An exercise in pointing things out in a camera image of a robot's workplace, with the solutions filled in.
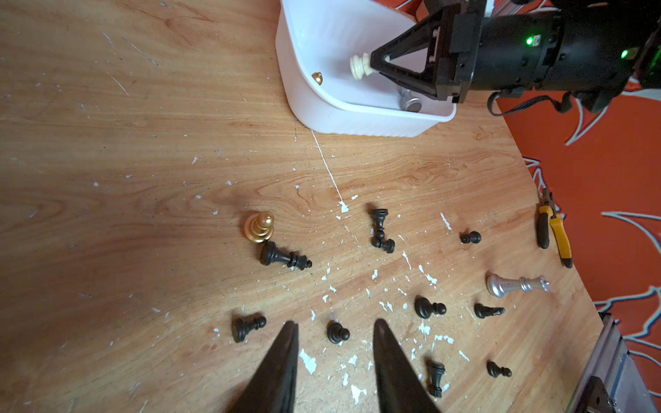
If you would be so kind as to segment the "black pawn bottom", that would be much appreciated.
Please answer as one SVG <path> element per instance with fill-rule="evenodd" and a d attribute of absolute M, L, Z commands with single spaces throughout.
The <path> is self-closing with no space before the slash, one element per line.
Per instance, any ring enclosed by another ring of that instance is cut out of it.
<path fill-rule="evenodd" d="M 509 378 L 512 376 L 512 371 L 509 368 L 501 367 L 494 361 L 487 361 L 486 368 L 489 375 L 491 375 L 493 378 L 497 378 L 499 376 Z"/>

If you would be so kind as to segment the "yellow handled pliers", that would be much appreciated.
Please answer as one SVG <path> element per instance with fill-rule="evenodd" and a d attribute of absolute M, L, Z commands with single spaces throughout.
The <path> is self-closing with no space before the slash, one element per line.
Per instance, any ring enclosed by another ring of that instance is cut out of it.
<path fill-rule="evenodd" d="M 544 250 L 549 247 L 551 235 L 554 235 L 562 265 L 573 268 L 573 254 L 564 227 L 564 219 L 556 211 L 553 193 L 548 188 L 542 189 L 542 202 L 537 210 L 535 233 L 538 247 Z"/>

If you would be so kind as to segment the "black pawn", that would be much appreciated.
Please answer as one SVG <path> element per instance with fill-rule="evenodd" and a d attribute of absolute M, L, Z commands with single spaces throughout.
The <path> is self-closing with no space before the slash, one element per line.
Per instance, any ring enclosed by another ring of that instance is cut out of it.
<path fill-rule="evenodd" d="M 418 296 L 414 302 L 416 315 L 422 319 L 428 319 L 432 315 L 445 315 L 447 306 L 442 303 L 430 302 L 427 298 Z"/>
<path fill-rule="evenodd" d="M 494 361 L 487 361 L 486 368 L 489 375 L 491 375 L 493 378 L 497 378 L 499 376 L 509 378 L 512 376 L 512 371 L 509 368 L 501 367 Z"/>

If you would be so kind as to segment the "gold pawn chess piece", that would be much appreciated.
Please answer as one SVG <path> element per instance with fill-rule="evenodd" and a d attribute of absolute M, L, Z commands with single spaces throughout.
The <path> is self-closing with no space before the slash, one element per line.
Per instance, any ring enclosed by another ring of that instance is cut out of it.
<path fill-rule="evenodd" d="M 324 82 L 324 77 L 321 72 L 313 72 L 312 78 L 318 85 L 322 85 Z"/>

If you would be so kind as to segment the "cream chess piece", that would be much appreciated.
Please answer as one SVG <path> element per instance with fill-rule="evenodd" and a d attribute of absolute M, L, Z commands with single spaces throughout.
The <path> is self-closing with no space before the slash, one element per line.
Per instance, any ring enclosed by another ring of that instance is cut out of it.
<path fill-rule="evenodd" d="M 371 66 L 371 54 L 354 55 L 349 59 L 349 68 L 352 76 L 356 80 L 362 80 L 375 72 Z"/>

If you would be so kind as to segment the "black chess king lying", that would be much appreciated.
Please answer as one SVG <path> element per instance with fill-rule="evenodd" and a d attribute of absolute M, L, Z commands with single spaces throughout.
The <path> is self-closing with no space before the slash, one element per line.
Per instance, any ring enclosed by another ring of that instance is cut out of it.
<path fill-rule="evenodd" d="M 278 248 L 277 244 L 273 241 L 266 241 L 264 243 L 260 263 L 264 266 L 269 266 L 274 263 L 283 263 L 288 268 L 297 268 L 304 270 L 311 268 L 313 262 L 306 256 L 299 256 L 294 252 L 286 252 Z"/>

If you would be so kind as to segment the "black pawn centre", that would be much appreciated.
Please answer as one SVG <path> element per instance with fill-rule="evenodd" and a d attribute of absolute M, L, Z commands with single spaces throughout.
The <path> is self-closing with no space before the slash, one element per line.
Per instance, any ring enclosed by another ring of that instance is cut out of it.
<path fill-rule="evenodd" d="M 414 302 L 416 315 L 422 319 L 428 319 L 432 315 L 445 315 L 447 306 L 442 303 L 430 302 L 427 298 L 418 296 Z"/>

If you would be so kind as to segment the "gold chess piece lying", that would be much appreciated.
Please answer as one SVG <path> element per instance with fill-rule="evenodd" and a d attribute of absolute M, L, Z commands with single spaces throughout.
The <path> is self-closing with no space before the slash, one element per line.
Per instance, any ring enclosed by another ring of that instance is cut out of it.
<path fill-rule="evenodd" d="M 253 213 L 244 222 L 244 235 L 253 243 L 268 241 L 274 233 L 275 218 L 268 211 Z"/>

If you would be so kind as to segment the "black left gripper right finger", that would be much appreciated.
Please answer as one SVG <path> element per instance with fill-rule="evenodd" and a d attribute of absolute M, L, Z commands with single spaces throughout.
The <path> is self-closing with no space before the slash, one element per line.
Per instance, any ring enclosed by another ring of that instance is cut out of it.
<path fill-rule="evenodd" d="M 373 351 L 380 412 L 439 412 L 387 321 L 374 324 Z"/>

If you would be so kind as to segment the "silver chess piece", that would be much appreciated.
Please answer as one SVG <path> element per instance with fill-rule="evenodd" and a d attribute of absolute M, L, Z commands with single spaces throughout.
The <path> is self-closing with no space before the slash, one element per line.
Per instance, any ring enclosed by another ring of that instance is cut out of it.
<path fill-rule="evenodd" d="M 409 89 L 399 88 L 399 106 L 403 111 L 419 113 L 423 107 L 422 100 L 414 96 Z"/>
<path fill-rule="evenodd" d="M 485 285 L 488 292 L 497 298 L 503 298 L 507 294 L 516 291 L 529 292 L 539 289 L 548 292 L 550 290 L 550 283 L 543 275 L 533 279 L 521 277 L 515 280 L 491 274 L 486 277 Z"/>

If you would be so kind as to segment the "white plastic storage box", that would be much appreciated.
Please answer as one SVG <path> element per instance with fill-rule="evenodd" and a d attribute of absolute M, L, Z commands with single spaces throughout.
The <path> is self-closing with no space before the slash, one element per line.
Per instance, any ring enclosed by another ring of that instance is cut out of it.
<path fill-rule="evenodd" d="M 453 120 L 451 101 L 411 98 L 372 69 L 368 56 L 414 24 L 373 1 L 283 1 L 275 38 L 287 102 L 295 117 L 322 134 L 413 138 Z"/>

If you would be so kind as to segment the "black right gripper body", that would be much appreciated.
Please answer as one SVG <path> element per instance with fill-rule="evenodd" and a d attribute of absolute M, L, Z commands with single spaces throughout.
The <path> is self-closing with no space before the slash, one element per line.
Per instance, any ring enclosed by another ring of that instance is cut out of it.
<path fill-rule="evenodd" d="M 427 1 L 436 64 L 430 94 L 459 103 L 466 93 L 515 98 L 561 91 L 610 103 L 646 44 L 643 1 L 554 1 L 547 10 L 489 17 L 484 1 Z"/>

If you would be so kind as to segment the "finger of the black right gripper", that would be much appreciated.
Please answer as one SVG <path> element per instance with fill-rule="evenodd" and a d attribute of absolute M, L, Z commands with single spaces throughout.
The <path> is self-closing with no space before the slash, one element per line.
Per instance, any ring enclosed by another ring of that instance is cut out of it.
<path fill-rule="evenodd" d="M 444 6 L 427 4 L 427 17 L 369 55 L 369 68 L 404 89 L 444 97 Z"/>

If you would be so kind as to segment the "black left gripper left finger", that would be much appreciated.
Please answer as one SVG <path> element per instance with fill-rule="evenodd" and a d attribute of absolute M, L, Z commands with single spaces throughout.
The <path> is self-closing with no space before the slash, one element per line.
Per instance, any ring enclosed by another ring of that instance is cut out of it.
<path fill-rule="evenodd" d="M 287 321 L 230 412 L 293 412 L 299 326 Z"/>

